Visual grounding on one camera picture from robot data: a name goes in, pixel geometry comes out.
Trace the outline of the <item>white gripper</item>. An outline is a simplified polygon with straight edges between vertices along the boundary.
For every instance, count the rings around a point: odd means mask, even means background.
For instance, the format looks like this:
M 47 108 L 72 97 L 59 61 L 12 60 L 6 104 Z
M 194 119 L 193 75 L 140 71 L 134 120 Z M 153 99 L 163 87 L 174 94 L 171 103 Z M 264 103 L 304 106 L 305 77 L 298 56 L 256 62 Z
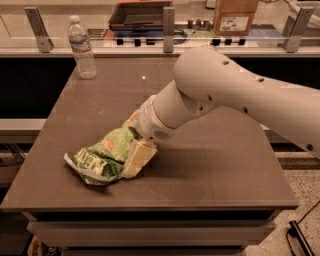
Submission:
M 154 143 L 164 143 L 177 133 L 176 129 L 167 127 L 158 118 L 154 109 L 154 99 L 155 95 L 151 95 L 140 106 L 139 110 L 135 110 L 122 124 L 123 127 L 137 127 L 137 132 L 143 138 L 147 139 L 133 141 L 128 158 L 126 159 L 120 174 L 123 178 L 135 177 L 152 159 L 157 153 L 157 148 Z

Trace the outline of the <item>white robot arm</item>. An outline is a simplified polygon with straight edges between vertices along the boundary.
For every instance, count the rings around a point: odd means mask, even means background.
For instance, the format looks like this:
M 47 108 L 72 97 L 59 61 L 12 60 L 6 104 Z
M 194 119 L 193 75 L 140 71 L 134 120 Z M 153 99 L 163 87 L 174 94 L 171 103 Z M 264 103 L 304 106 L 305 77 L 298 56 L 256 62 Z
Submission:
M 174 65 L 173 80 L 150 96 L 125 122 L 142 136 L 129 151 L 121 175 L 136 176 L 155 145 L 187 122 L 226 106 L 247 114 L 301 149 L 320 157 L 317 89 L 252 73 L 213 48 L 192 48 Z

